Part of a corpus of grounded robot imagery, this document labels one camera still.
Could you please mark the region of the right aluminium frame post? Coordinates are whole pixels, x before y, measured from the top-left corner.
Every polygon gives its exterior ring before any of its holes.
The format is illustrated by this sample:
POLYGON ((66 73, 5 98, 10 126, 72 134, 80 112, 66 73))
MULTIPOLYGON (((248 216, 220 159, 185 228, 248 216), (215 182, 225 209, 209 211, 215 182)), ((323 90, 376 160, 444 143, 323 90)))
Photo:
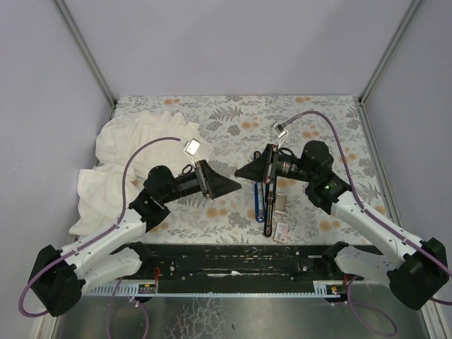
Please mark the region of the right aluminium frame post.
POLYGON ((379 59, 376 65, 376 68, 371 74, 371 77, 367 81, 367 84, 365 85, 361 94, 358 97, 356 97, 357 102, 360 104, 361 107, 363 107, 366 101, 369 99, 372 90, 377 85, 380 77, 382 76, 383 72, 388 66, 391 57, 397 50, 405 33, 410 27, 411 22, 414 20, 415 16, 417 15, 418 11, 421 9, 423 4, 424 4, 423 0, 412 0, 409 3, 408 8, 404 12, 403 17, 401 18, 397 28, 395 29, 393 35, 391 36, 388 45, 386 46, 383 54, 381 55, 381 58, 379 59))

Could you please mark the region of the floral tablecloth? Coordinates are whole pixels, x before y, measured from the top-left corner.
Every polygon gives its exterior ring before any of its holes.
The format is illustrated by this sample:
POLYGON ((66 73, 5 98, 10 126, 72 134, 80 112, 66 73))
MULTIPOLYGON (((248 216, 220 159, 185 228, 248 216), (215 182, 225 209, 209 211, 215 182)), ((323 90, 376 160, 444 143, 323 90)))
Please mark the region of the floral tablecloth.
MULTIPOLYGON (((208 164, 220 174, 241 182, 242 189, 215 200, 202 194, 169 203, 170 214, 139 240, 160 243, 274 244, 264 237, 255 220, 254 183, 234 178, 234 172, 252 160, 254 151, 278 143, 273 125, 306 111, 328 117, 340 138, 357 193, 365 203, 386 215, 385 198, 377 182, 374 162, 364 139, 361 119, 351 95, 257 96, 123 96, 113 118, 149 110, 180 112, 200 126, 200 134, 213 146, 208 164)), ((335 158, 333 171, 346 182, 343 159, 328 123, 316 114, 298 118, 287 126, 284 146, 299 157, 308 141, 323 141, 335 158)), ((278 178, 277 193, 287 196, 287 212, 273 214, 276 224, 288 225, 286 244, 371 244, 357 230, 314 207, 304 193, 306 183, 278 178)))

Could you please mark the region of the metal staple strip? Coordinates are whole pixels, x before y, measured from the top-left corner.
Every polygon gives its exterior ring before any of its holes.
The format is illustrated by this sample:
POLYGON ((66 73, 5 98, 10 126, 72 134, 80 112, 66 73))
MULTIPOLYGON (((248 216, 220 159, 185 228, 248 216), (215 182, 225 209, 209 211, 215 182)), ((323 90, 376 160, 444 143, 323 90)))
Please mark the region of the metal staple strip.
POLYGON ((284 215, 287 212, 287 196, 285 194, 277 194, 275 198, 274 212, 284 215))

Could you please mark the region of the left aluminium frame post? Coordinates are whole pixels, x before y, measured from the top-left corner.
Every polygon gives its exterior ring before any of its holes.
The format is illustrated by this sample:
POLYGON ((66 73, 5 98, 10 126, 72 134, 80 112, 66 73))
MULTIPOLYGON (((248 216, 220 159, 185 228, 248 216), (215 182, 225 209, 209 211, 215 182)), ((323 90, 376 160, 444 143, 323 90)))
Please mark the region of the left aluminium frame post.
POLYGON ((71 13, 71 10, 64 0, 52 0, 57 13, 59 14, 64 26, 69 32, 71 39, 75 43, 76 48, 82 56, 85 65, 88 67, 91 76, 96 82, 100 92, 102 93, 104 99, 107 101, 110 107, 115 108, 117 103, 117 98, 112 92, 106 78, 104 77, 98 63, 95 60, 90 48, 85 41, 83 33, 81 32, 75 17, 71 13))

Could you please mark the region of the black stapler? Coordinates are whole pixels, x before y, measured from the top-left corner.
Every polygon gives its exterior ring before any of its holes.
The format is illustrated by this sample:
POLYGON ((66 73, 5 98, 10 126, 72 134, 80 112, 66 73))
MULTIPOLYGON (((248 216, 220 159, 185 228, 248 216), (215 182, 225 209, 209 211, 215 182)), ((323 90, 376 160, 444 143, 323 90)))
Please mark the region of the black stapler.
POLYGON ((275 203, 275 184, 273 182, 266 185, 266 221, 264 223, 264 236, 270 237, 273 232, 273 209, 275 203))

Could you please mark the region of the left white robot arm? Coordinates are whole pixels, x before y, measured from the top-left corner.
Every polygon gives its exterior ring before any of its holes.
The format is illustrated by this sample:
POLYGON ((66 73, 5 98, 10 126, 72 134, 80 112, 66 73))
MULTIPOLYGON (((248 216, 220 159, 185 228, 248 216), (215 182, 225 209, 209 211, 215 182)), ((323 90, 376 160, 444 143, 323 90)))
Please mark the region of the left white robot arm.
POLYGON ((44 313, 61 316, 89 290, 122 276, 139 272, 146 251, 126 243, 158 226, 170 213, 167 203, 200 193, 216 199, 241 189, 241 184, 218 174, 206 160, 174 176, 163 165, 152 168, 143 190, 127 203, 116 222, 77 242, 38 252, 28 287, 44 307, 44 313))

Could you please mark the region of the red white staple box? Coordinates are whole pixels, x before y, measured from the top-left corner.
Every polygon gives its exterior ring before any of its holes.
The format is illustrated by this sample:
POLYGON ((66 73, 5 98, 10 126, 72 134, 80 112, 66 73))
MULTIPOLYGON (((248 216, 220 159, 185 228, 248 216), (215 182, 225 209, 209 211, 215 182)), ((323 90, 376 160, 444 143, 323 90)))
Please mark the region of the red white staple box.
POLYGON ((288 230, 289 227, 287 224, 279 222, 275 229, 274 241, 284 244, 287 241, 288 230))

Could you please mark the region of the blue stapler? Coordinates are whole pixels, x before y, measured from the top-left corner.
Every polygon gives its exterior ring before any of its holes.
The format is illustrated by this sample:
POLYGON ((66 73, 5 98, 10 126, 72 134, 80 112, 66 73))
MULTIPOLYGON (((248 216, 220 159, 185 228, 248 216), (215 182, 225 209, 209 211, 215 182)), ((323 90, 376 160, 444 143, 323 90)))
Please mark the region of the blue stapler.
POLYGON ((263 223, 266 221, 266 201, 263 174, 260 174, 258 180, 254 182, 254 200, 255 219, 257 222, 263 223))

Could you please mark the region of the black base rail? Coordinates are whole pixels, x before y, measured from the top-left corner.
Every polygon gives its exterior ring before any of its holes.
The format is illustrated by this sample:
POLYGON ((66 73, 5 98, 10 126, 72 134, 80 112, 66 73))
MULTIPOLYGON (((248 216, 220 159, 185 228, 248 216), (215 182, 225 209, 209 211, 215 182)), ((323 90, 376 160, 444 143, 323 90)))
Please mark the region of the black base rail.
POLYGON ((138 280, 186 280, 208 277, 283 276, 301 281, 346 280, 335 264, 332 248, 324 245, 141 245, 144 261, 138 280))

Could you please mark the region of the white cloth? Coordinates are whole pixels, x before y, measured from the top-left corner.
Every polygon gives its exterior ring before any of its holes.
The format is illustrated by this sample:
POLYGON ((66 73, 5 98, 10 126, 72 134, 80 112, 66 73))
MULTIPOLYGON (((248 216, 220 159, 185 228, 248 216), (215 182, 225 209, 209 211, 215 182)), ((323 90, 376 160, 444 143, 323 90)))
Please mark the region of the white cloth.
POLYGON ((184 146, 192 138, 201 143, 195 161, 209 159, 213 146, 200 134, 199 124, 180 112, 143 110, 109 121, 96 138, 98 166, 78 174, 79 219, 70 234, 84 237, 114 222, 153 167, 164 165, 177 176, 190 163, 184 146))

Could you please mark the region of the aluminium frame post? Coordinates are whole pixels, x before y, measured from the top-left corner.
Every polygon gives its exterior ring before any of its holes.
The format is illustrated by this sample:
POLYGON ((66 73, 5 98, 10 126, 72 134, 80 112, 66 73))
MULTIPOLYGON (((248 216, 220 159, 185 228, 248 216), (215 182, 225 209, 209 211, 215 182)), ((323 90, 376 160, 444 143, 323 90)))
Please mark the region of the aluminium frame post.
POLYGON ((369 99, 372 90, 377 85, 380 77, 382 76, 383 72, 388 66, 391 57, 397 50, 405 33, 410 27, 411 22, 414 20, 415 16, 417 15, 418 11, 421 9, 423 4, 424 4, 423 0, 412 0, 409 3, 408 8, 404 12, 403 17, 401 18, 397 28, 395 29, 393 35, 391 36, 388 45, 386 46, 383 54, 381 55, 381 58, 379 59, 376 65, 376 68, 371 74, 371 77, 367 81, 367 84, 365 85, 361 94, 358 97, 356 97, 357 102, 360 104, 361 107, 363 107, 366 101, 369 99))
POLYGON ((104 77, 98 63, 95 60, 90 48, 85 41, 83 33, 81 32, 75 17, 71 13, 71 10, 64 0, 52 0, 57 13, 59 14, 64 26, 69 32, 71 39, 75 43, 76 48, 82 56, 85 65, 88 67, 91 76, 96 82, 100 92, 102 93, 104 99, 107 101, 110 107, 115 108, 117 103, 117 98, 112 92, 106 78, 104 77))

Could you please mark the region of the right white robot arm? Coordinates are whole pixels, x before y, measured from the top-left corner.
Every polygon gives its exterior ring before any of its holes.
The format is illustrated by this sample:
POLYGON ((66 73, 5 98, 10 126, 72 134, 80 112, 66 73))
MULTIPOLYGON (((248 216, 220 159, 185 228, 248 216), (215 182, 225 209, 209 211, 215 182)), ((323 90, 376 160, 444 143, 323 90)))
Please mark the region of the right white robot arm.
POLYGON ((406 307, 419 310, 448 282, 446 248, 397 226, 357 195, 333 170, 333 156, 322 141, 309 141, 300 157, 268 144, 262 155, 239 168, 236 177, 271 185, 276 177, 306 182, 309 201, 357 230, 379 254, 344 245, 335 255, 339 269, 380 283, 406 307))

